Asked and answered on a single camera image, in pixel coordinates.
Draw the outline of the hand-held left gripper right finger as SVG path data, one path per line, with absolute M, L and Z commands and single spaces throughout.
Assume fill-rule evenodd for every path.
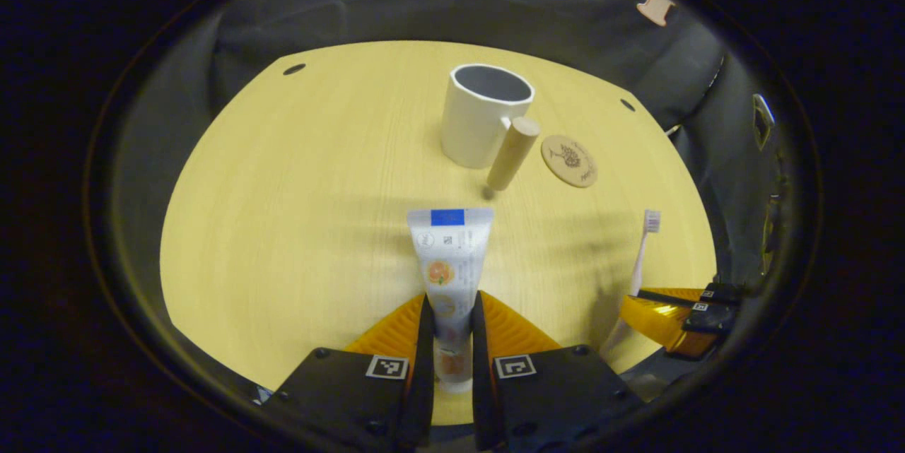
M 589 450 L 643 400 L 585 344 L 560 346 L 488 293 L 472 309 L 480 450 Z

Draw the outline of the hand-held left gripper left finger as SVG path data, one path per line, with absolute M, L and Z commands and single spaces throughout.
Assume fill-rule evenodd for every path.
M 262 405 L 310 450 L 414 450 L 434 402 L 434 314 L 417 295 L 346 348 L 319 347 Z

